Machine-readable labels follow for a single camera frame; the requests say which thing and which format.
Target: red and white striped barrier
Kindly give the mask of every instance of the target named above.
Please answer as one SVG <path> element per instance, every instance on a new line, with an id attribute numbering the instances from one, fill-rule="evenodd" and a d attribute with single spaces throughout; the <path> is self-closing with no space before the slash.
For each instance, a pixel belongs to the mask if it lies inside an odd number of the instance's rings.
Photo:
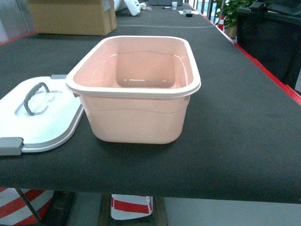
<path id="1" fill-rule="evenodd" d="M 115 220 L 146 217 L 152 209 L 152 196 L 112 194 L 111 217 Z"/>
<path id="2" fill-rule="evenodd" d="M 221 29 L 222 31 L 224 30 L 224 20 L 225 20 L 225 15 L 222 15 L 218 23 L 218 28 Z"/>
<path id="3" fill-rule="evenodd" d="M 52 196 L 53 191 L 49 190 L 20 189 L 18 192 L 15 188 L 0 187 L 0 225 L 38 223 L 47 212 Z"/>

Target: gray handle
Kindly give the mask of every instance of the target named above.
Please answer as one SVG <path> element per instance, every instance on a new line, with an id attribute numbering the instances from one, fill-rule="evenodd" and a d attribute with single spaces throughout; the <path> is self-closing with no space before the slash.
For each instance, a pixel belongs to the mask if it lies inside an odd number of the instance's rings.
<path id="1" fill-rule="evenodd" d="M 24 107 L 25 107 L 25 110 L 27 111 L 27 113 L 30 115 L 30 116 L 33 116 L 34 113 L 30 110 L 29 106 L 28 106 L 28 101 L 32 98 L 32 96 L 42 87 L 44 86 L 45 87 L 45 90 L 47 93 L 49 93 L 49 88 L 48 86 L 43 83 L 43 82 L 40 82 L 39 84 L 35 85 L 29 92 L 28 94 L 26 95 L 24 101 L 23 101 L 23 104 L 24 104 Z"/>

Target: lid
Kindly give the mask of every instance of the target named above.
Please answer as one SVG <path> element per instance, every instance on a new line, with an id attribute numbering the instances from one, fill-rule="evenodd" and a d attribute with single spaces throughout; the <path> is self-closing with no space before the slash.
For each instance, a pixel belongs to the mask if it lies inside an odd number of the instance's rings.
<path id="1" fill-rule="evenodd" d="M 23 81 L 0 100 L 0 138 L 23 139 L 23 153 L 58 147 L 81 119 L 80 100 L 65 87 L 65 79 L 55 77 Z"/>

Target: plastic container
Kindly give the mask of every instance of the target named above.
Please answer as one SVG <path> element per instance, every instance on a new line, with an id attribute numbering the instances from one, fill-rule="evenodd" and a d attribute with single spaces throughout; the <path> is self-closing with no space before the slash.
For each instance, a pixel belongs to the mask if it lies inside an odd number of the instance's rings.
<path id="1" fill-rule="evenodd" d="M 182 132 L 201 80 L 189 43 L 162 36 L 116 36 L 97 44 L 67 75 L 101 140 L 166 144 Z"/>

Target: black table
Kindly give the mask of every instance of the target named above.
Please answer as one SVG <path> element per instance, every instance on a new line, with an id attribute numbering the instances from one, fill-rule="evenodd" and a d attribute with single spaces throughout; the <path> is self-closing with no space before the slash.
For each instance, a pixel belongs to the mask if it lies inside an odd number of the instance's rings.
<path id="1" fill-rule="evenodd" d="M 153 6 L 136 17 L 123 10 L 117 22 L 108 36 L 190 43 L 202 86 L 180 137 L 167 145 L 106 143 L 84 115 L 60 147 L 0 157 L 0 186 L 301 203 L 301 107 L 290 96 L 200 15 Z M 26 79 L 67 74 L 103 38 L 34 34 L 0 46 L 0 98 Z"/>

